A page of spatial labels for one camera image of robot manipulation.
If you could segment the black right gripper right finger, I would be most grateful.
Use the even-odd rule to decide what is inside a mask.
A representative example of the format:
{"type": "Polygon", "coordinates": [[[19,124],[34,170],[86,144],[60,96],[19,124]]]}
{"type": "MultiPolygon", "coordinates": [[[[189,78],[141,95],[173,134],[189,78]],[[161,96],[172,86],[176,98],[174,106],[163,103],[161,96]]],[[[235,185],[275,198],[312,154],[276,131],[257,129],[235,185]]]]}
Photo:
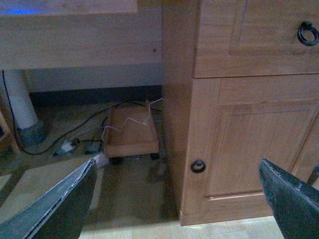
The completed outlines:
{"type": "Polygon", "coordinates": [[[285,239],[319,237],[319,191],[267,159],[258,166],[266,201],[285,239]]]}

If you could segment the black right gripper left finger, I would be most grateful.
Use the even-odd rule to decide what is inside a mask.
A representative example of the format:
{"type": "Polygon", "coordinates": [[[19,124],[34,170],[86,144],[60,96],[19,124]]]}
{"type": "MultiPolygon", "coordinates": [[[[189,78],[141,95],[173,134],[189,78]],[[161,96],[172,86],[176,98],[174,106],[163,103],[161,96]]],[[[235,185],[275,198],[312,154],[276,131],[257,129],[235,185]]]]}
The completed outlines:
{"type": "Polygon", "coordinates": [[[0,226],[2,239],[77,239],[92,202],[97,163],[89,159],[0,226]]]}

